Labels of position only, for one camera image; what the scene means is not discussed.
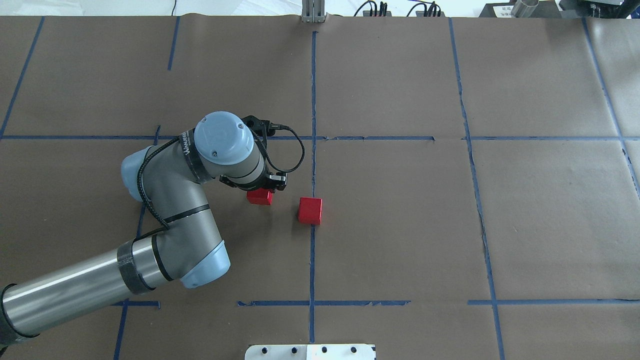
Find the blue tape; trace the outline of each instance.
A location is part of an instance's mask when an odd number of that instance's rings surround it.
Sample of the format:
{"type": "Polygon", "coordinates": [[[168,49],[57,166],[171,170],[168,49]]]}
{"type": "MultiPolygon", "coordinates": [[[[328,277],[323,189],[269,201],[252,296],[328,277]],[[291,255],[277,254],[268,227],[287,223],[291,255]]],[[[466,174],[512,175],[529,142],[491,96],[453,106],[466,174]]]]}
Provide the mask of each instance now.
{"type": "Polygon", "coordinates": [[[311,225],[311,255],[309,259],[309,343],[316,340],[316,226],[311,225]]]}
{"type": "Polygon", "coordinates": [[[155,140],[148,135],[7,135],[8,140],[155,140]]]}
{"type": "Polygon", "coordinates": [[[238,306],[309,306],[308,300],[258,300],[237,302],[238,306]]]}
{"type": "Polygon", "coordinates": [[[158,140],[160,139],[160,125],[156,128],[156,134],[154,135],[154,145],[158,144],[158,140]]]}
{"type": "Polygon", "coordinates": [[[38,42],[38,37],[40,37],[40,32],[42,31],[43,24],[44,24],[44,16],[41,16],[38,29],[36,30],[36,34],[33,36],[33,41],[31,42],[31,47],[29,48],[29,53],[27,54],[27,58],[24,60],[24,65],[22,66],[22,71],[20,72],[18,83],[15,85],[15,89],[13,90],[13,96],[11,96],[9,107],[6,109],[6,115],[4,116],[2,127],[0,127],[0,139],[3,138],[4,130],[6,129],[7,123],[9,123],[9,118],[11,117],[11,111],[13,110],[13,104],[15,104],[15,100],[16,98],[18,98],[18,92],[20,91],[22,80],[24,79],[24,75],[27,72],[27,67],[29,67],[29,61],[31,61],[31,56],[33,55],[33,49],[35,49],[36,47],[36,43],[38,42]]]}
{"type": "Polygon", "coordinates": [[[120,358],[120,347],[122,346],[122,337],[124,336],[124,325],[127,321],[127,310],[129,309],[129,299],[123,301],[122,314],[120,315],[120,326],[118,328],[118,337],[116,338],[116,349],[113,351],[113,360],[120,358]]]}
{"type": "Polygon", "coordinates": [[[138,229],[136,230],[136,237],[139,238],[142,235],[142,221],[145,218],[145,205],[140,206],[140,216],[138,217],[138,229]]]}
{"type": "Polygon", "coordinates": [[[625,157],[625,160],[627,161],[627,167],[629,168],[629,173],[631,174],[631,180],[636,188],[636,195],[638,196],[638,199],[640,199],[640,185],[638,185],[638,178],[636,176],[636,171],[634,170],[633,165],[631,165],[631,159],[629,158],[627,145],[625,144],[624,137],[622,136],[620,125],[618,124],[618,117],[616,116],[616,112],[613,109],[613,104],[611,103],[611,98],[609,97],[609,91],[607,90],[607,85],[604,83],[604,78],[602,77],[602,73],[600,72],[600,64],[598,63],[598,58],[596,58],[596,53],[593,50],[593,44],[591,43],[591,35],[589,34],[589,26],[587,26],[587,19],[584,17],[582,18],[582,27],[584,28],[584,34],[587,37],[587,46],[589,47],[589,53],[591,54],[593,65],[595,65],[596,73],[598,74],[598,80],[600,81],[602,92],[604,93],[605,100],[607,101],[607,107],[609,108],[609,113],[611,114],[611,118],[613,119],[613,125],[616,128],[616,134],[618,134],[618,139],[620,140],[620,145],[622,146],[622,153],[625,157]]]}
{"type": "MultiPolygon", "coordinates": [[[[577,304],[640,304],[640,299],[525,299],[525,300],[498,300],[498,305],[577,305],[577,304]]],[[[469,300],[467,305],[480,306],[491,305],[491,300],[469,300]]]]}
{"type": "Polygon", "coordinates": [[[480,226],[482,229],[482,241],[484,244],[484,262],[486,264],[486,273],[489,280],[489,291],[491,293],[491,302],[493,309],[493,323],[495,326],[495,336],[498,343],[498,352],[500,360],[504,360],[504,345],[502,344],[502,330],[500,329],[500,316],[498,314],[498,303],[495,298],[495,285],[493,283],[493,272],[491,268],[491,257],[489,256],[489,244],[486,240],[486,227],[484,226],[484,215],[482,210],[482,201],[480,200],[480,190],[478,187],[478,180],[476,176],[476,164],[474,163],[473,148],[471,145],[471,134],[469,131],[469,123],[467,119],[467,110],[465,109],[465,103],[462,98],[462,80],[460,78],[460,65],[458,63],[458,50],[456,49],[456,36],[453,30],[453,21],[449,18],[449,33],[451,34],[451,49],[453,50],[453,62],[456,67],[456,78],[458,80],[458,94],[460,95],[460,108],[462,110],[462,117],[465,121],[465,134],[467,141],[467,151],[469,153],[469,163],[471,165],[471,176],[474,183],[474,192],[476,195],[476,207],[478,215],[480,217],[480,226]]]}
{"type": "Polygon", "coordinates": [[[471,140],[557,140],[557,141],[611,141],[613,136],[471,136],[471,140]]]}
{"type": "MultiPolygon", "coordinates": [[[[295,136],[269,136],[268,140],[297,140],[295,136]]],[[[301,136],[301,140],[313,140],[313,136],[301,136]]]]}
{"type": "Polygon", "coordinates": [[[316,300],[316,306],[405,306],[411,300],[316,300]]]}
{"type": "MultiPolygon", "coordinates": [[[[411,300],[315,300],[315,306],[405,306],[411,300]]],[[[309,306],[307,300],[258,300],[251,302],[237,302],[240,307],[244,306],[309,306]]]]}
{"type": "Polygon", "coordinates": [[[173,29],[173,42],[171,43],[171,53],[169,54],[169,65],[167,65],[166,69],[171,71],[171,67],[173,66],[173,54],[175,52],[175,43],[178,41],[178,29],[180,28],[180,17],[175,17],[175,28],[173,29]]]}
{"type": "MultiPolygon", "coordinates": [[[[316,197],[316,36],[311,34],[311,196],[316,197]]],[[[309,343],[316,342],[316,226],[311,225],[309,255],[309,343]]]]}
{"type": "Polygon", "coordinates": [[[435,141],[433,136],[336,136],[326,140],[430,140],[435,141]]]}
{"type": "MultiPolygon", "coordinates": [[[[111,306],[124,306],[124,301],[118,301],[111,306]]],[[[150,306],[160,309],[160,301],[128,301],[127,306],[150,306]]]]}

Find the black cable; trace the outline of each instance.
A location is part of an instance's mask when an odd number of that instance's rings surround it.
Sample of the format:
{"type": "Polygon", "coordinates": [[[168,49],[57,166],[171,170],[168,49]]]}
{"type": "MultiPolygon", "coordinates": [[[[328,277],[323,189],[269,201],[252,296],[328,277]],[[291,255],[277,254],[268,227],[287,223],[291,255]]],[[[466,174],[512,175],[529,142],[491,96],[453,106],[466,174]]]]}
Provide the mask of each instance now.
{"type": "Polygon", "coordinates": [[[424,14],[426,15],[427,14],[427,3],[417,3],[411,8],[411,10],[409,10],[409,12],[406,14],[406,17],[409,17],[409,15],[411,15],[411,12],[413,11],[413,9],[415,9],[416,7],[418,7],[420,5],[424,6],[424,14]]]}
{"type": "Polygon", "coordinates": [[[167,147],[173,145],[178,140],[180,140],[180,138],[178,136],[176,136],[175,138],[173,138],[170,141],[168,141],[166,144],[164,144],[164,145],[160,146],[159,148],[157,148],[154,152],[151,153],[151,155],[147,156],[145,158],[145,160],[142,161],[142,164],[140,165],[140,168],[138,169],[137,185],[138,185],[138,193],[140,194],[140,197],[142,198],[142,203],[145,205],[147,210],[149,210],[151,215],[153,215],[154,218],[156,218],[156,220],[162,225],[162,227],[160,227],[160,228],[158,228],[156,230],[153,230],[153,231],[149,231],[146,234],[140,235],[135,240],[144,239],[147,236],[151,236],[153,234],[157,234],[157,233],[159,233],[161,231],[169,230],[169,224],[167,224],[166,221],[164,221],[164,219],[160,216],[160,214],[157,213],[156,209],[154,209],[153,205],[151,205],[151,203],[149,202],[149,197],[147,197],[147,193],[145,192],[145,188],[142,186],[142,173],[145,171],[145,168],[147,167],[147,165],[149,164],[151,159],[155,158],[155,156],[158,155],[162,150],[165,150],[167,147]]]}
{"type": "Polygon", "coordinates": [[[435,15],[436,15],[436,3],[431,3],[431,6],[429,6],[429,11],[427,11],[427,14],[425,16],[431,17],[431,14],[433,14],[433,16],[435,17],[435,15]]]}
{"type": "Polygon", "coordinates": [[[358,10],[356,10],[356,13],[353,14],[353,16],[358,16],[358,12],[366,5],[369,4],[369,6],[371,6],[371,11],[373,13],[377,13],[378,12],[378,4],[376,4],[375,1],[369,0],[369,1],[365,1],[364,4],[360,5],[360,7],[358,8],[358,10]]]}
{"type": "MultiPolygon", "coordinates": [[[[267,162],[269,163],[269,165],[271,165],[271,167],[273,168],[273,170],[276,170],[277,172],[283,172],[283,173],[289,173],[289,172],[294,172],[297,168],[300,167],[300,165],[302,164],[302,161],[305,159],[305,144],[302,143],[302,139],[300,138],[300,136],[298,136],[298,134],[296,134],[296,132],[294,131],[294,129],[291,129],[289,126],[286,125],[278,125],[280,130],[287,130],[289,132],[291,132],[293,134],[293,136],[296,137],[297,141],[300,143],[300,147],[302,148],[302,155],[300,156],[300,161],[298,161],[298,164],[288,170],[282,170],[280,168],[278,168],[277,166],[275,166],[272,162],[271,162],[271,158],[269,157],[269,154],[267,153],[267,149],[264,147],[264,145],[262,144],[262,141],[260,141],[258,134],[255,133],[255,131],[251,130],[251,134],[253,134],[253,137],[256,139],[256,144],[258,145],[258,149],[260,150],[260,152],[262,153],[262,155],[264,155],[264,157],[267,159],[267,162]]],[[[266,143],[267,138],[266,138],[266,132],[263,133],[264,136],[264,142],[266,143]]]]}
{"type": "Polygon", "coordinates": [[[418,5],[423,4],[424,5],[424,15],[425,17],[430,16],[431,12],[433,12],[433,16],[436,17],[436,10],[437,10],[437,16],[440,16],[440,14],[442,13],[442,9],[440,7],[440,5],[436,4],[435,1],[433,1],[432,3],[429,1],[417,1],[417,4],[415,4],[411,10],[409,10],[409,12],[406,14],[406,17],[409,17],[409,15],[411,15],[411,12],[413,11],[413,9],[415,9],[418,5]]]}

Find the white metal plate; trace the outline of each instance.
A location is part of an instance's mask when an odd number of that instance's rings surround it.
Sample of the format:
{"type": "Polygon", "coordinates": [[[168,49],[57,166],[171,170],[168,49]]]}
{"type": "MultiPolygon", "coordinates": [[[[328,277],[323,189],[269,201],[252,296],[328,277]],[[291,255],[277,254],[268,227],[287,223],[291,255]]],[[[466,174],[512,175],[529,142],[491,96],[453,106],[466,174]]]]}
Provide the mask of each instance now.
{"type": "Polygon", "coordinates": [[[244,360],[375,360],[375,348],[367,344],[252,345],[244,360]]]}

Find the red cube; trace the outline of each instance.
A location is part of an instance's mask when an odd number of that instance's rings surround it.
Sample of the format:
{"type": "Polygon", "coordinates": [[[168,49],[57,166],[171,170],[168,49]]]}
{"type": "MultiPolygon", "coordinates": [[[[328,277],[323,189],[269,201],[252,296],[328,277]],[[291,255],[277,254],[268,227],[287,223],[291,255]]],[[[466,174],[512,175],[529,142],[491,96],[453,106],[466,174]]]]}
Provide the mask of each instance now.
{"type": "Polygon", "coordinates": [[[301,197],[298,208],[298,221],[302,224],[320,225],[322,221],[322,199],[301,197]]]}
{"type": "Polygon", "coordinates": [[[271,205],[273,193],[268,189],[258,189],[246,192],[246,199],[254,205],[271,205]]]}

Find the black strap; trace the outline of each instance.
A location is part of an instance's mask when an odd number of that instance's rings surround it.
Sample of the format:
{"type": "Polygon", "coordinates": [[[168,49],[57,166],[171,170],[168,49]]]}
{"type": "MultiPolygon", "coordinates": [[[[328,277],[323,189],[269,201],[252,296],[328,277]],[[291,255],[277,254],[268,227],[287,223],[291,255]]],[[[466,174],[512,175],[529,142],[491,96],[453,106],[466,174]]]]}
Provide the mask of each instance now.
{"type": "Polygon", "coordinates": [[[201,211],[205,211],[205,210],[208,210],[208,209],[210,209],[209,204],[204,204],[204,205],[201,205],[201,206],[199,206],[197,208],[193,208],[191,210],[183,211],[182,213],[176,214],[176,215],[174,215],[172,217],[168,217],[164,221],[168,224],[170,222],[178,221],[178,220],[180,220],[182,218],[186,218],[188,216],[197,214],[197,213],[199,213],[201,211]]]}
{"type": "Polygon", "coordinates": [[[154,257],[156,258],[156,264],[158,264],[158,269],[160,269],[160,273],[167,281],[173,281],[173,277],[169,275],[169,272],[166,271],[162,259],[160,258],[160,252],[158,251],[158,243],[157,243],[157,235],[151,238],[151,249],[154,251],[154,257]]]}
{"type": "Polygon", "coordinates": [[[138,274],[133,260],[133,240],[125,242],[118,248],[118,270],[131,293],[142,295],[154,290],[148,287],[142,275],[138,274]]]}
{"type": "Polygon", "coordinates": [[[182,144],[184,159],[187,161],[187,165],[189,165],[189,169],[196,178],[198,184],[202,184],[213,179],[204,167],[202,159],[200,159],[200,155],[198,154],[198,149],[196,149],[196,143],[193,138],[193,129],[180,134],[180,143],[182,144]]]}

